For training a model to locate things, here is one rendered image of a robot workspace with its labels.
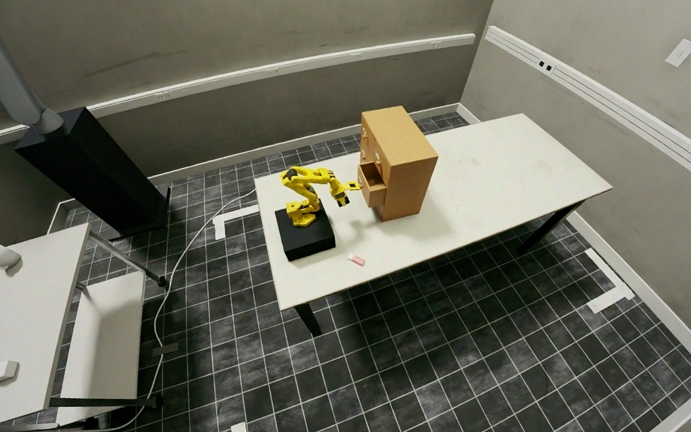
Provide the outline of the red and white eraser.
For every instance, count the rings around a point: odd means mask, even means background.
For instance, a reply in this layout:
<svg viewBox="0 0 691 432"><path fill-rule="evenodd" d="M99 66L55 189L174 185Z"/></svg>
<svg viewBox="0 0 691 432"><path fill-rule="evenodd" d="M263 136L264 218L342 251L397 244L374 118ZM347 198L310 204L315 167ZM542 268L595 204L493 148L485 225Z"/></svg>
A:
<svg viewBox="0 0 691 432"><path fill-rule="evenodd" d="M349 255L347 256L347 259L351 260L351 262L357 263L358 265L361 265L361 266L365 262L365 260L363 258L357 257L353 253L349 253Z"/></svg>

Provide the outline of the brown wooden chest of drawers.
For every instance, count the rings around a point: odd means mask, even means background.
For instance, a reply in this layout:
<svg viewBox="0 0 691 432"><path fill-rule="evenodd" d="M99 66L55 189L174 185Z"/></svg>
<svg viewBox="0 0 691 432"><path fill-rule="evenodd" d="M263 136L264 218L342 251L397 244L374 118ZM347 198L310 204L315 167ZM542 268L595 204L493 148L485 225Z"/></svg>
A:
<svg viewBox="0 0 691 432"><path fill-rule="evenodd" d="M402 106L362 112L387 163L386 200L381 223L419 214L438 162L438 153Z"/></svg>

